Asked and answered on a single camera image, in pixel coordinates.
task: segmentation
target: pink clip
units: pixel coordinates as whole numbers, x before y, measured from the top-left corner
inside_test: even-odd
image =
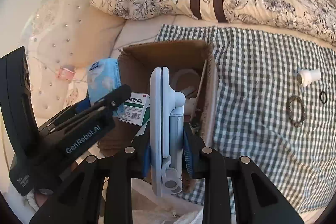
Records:
[[[74,78],[75,73],[67,68],[60,68],[57,74],[57,78],[71,81]]]

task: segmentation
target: cardboard box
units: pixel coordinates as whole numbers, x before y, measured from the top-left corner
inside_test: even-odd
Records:
[[[125,47],[118,58],[122,84],[132,92],[149,94],[150,77],[156,67],[166,66],[170,74],[180,69],[194,69],[201,76],[197,109],[201,119],[200,135],[211,144],[215,120],[217,72],[212,47],[204,41],[153,42]],[[130,145],[140,126],[115,120],[115,128],[99,141],[105,156],[114,155]]]

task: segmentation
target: checkered blanket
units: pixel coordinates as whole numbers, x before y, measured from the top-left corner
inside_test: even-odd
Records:
[[[251,157],[298,213],[325,207],[336,191],[336,53],[297,37],[239,28],[163,25],[157,37],[181,39],[214,45],[219,87],[212,147],[227,157]],[[298,69],[317,68],[321,80],[300,89]],[[292,95],[306,107],[300,128],[286,114]],[[232,187],[230,194],[234,213]],[[203,204],[204,181],[179,196]]]

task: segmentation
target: screw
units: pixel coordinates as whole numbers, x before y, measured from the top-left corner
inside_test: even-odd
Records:
[[[132,147],[132,146],[128,146],[128,147],[125,148],[125,152],[126,152],[127,154],[131,154],[131,153],[133,153],[134,151],[135,151],[135,149],[134,149],[134,147]]]
[[[96,157],[95,156],[88,156],[87,158],[86,158],[86,162],[87,163],[89,163],[89,164],[91,164],[91,163],[93,163],[93,162],[95,162],[96,161]]]
[[[240,161],[244,164],[249,164],[251,162],[251,159],[249,157],[243,156],[240,158]]]
[[[205,153],[205,154],[211,154],[212,149],[211,149],[211,147],[206,146],[206,147],[202,148],[202,152]]]

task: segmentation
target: tufted headboard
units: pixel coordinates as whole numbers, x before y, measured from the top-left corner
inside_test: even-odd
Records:
[[[38,124],[85,97],[86,67],[110,55],[124,22],[91,7],[89,0],[49,0],[37,10],[21,40],[28,42]],[[63,67],[75,72],[72,81],[57,78]]]

